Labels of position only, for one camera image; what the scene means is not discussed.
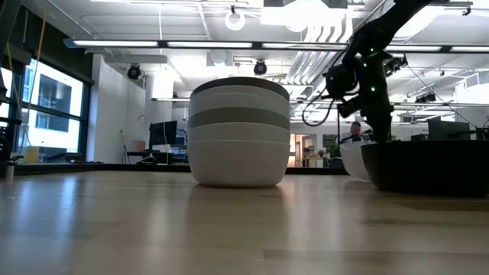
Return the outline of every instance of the table surface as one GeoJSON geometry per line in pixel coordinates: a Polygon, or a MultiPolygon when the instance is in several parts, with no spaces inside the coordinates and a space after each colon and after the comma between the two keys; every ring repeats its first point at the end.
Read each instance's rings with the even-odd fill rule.
{"type": "Polygon", "coordinates": [[[190,173],[0,183],[2,274],[487,274],[489,201],[379,192],[350,176],[211,189],[190,173]]]}

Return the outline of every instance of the security camera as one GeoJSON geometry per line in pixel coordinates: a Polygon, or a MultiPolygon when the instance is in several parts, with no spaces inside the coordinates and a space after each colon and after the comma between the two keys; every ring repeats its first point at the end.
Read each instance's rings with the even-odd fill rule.
{"type": "Polygon", "coordinates": [[[143,78],[144,73],[139,68],[140,66],[140,64],[131,64],[131,68],[129,68],[128,70],[128,78],[133,80],[139,80],[143,78]]]}
{"type": "Polygon", "coordinates": [[[265,73],[267,73],[267,65],[265,65],[265,61],[263,60],[258,60],[257,64],[254,65],[254,74],[257,76],[263,76],[265,73]]]}

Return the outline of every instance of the robotic arm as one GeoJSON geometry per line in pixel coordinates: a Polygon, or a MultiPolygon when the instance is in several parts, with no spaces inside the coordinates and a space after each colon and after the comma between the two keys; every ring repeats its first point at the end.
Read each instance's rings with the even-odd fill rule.
{"type": "Polygon", "coordinates": [[[345,52],[342,63],[325,74],[329,95],[322,97],[342,101],[338,111],[347,118],[356,111],[367,118],[374,139],[385,142],[390,132],[393,106],[389,102],[384,61],[392,58],[385,48],[394,35],[416,13],[432,2],[449,0],[394,0],[394,6],[384,15],[358,30],[345,52]],[[345,95],[359,84],[358,95],[349,101],[345,95]]]}

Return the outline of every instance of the stacked bowls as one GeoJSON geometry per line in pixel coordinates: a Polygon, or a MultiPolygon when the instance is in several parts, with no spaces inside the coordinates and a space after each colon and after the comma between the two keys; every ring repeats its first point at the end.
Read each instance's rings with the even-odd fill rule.
{"type": "Polygon", "coordinates": [[[290,151],[289,93],[253,77],[205,83],[190,96],[188,144],[197,182],[216,187],[272,187],[290,151]]]}

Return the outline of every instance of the light fixture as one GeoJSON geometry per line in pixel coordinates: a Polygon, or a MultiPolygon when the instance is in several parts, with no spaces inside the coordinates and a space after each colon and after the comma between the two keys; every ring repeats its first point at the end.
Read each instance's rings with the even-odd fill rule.
{"type": "Polygon", "coordinates": [[[315,43],[263,43],[264,49],[282,49],[282,50],[330,50],[342,51],[346,49],[347,44],[315,44],[315,43]]]}
{"type": "Polygon", "coordinates": [[[394,36],[394,40],[406,40],[409,39],[420,31],[428,27],[438,15],[443,12],[443,7],[427,6],[417,14],[415,14],[405,25],[399,29],[394,36]]]}
{"type": "Polygon", "coordinates": [[[224,17],[224,24],[226,25],[226,27],[228,27],[229,30],[239,31],[246,24],[245,15],[243,15],[242,12],[235,11],[234,10],[234,7],[232,7],[232,10],[230,12],[228,12],[226,14],[226,16],[224,17]],[[237,15],[238,16],[238,21],[237,22],[235,22],[235,23],[232,23],[231,22],[231,16],[232,15],[237,15]]]}
{"type": "Polygon", "coordinates": [[[454,51],[454,52],[467,52],[467,53],[473,53],[473,52],[485,52],[485,53],[489,53],[489,46],[488,47],[483,47],[483,46],[463,46],[463,47],[459,47],[459,46],[455,46],[455,47],[452,47],[450,51],[454,51]]]}
{"type": "Polygon", "coordinates": [[[102,2],[102,3],[126,3],[132,5],[161,5],[161,4],[175,4],[175,5],[194,5],[196,3],[201,3],[203,5],[218,5],[227,6],[235,5],[240,7],[248,7],[248,2],[240,1],[193,1],[193,0],[91,0],[92,2],[102,2]]]}
{"type": "Polygon", "coordinates": [[[156,41],[74,40],[79,47],[158,47],[156,41]]]}
{"type": "Polygon", "coordinates": [[[190,102],[190,99],[156,99],[156,98],[152,98],[151,101],[159,101],[159,102],[190,102]]]}
{"type": "Polygon", "coordinates": [[[253,46],[251,42],[197,42],[197,41],[168,41],[168,47],[175,48],[237,48],[249,49],[253,46]]]}
{"type": "Polygon", "coordinates": [[[442,49],[442,46],[420,46],[420,45],[390,45],[386,47],[388,52],[437,52],[442,49]]]}

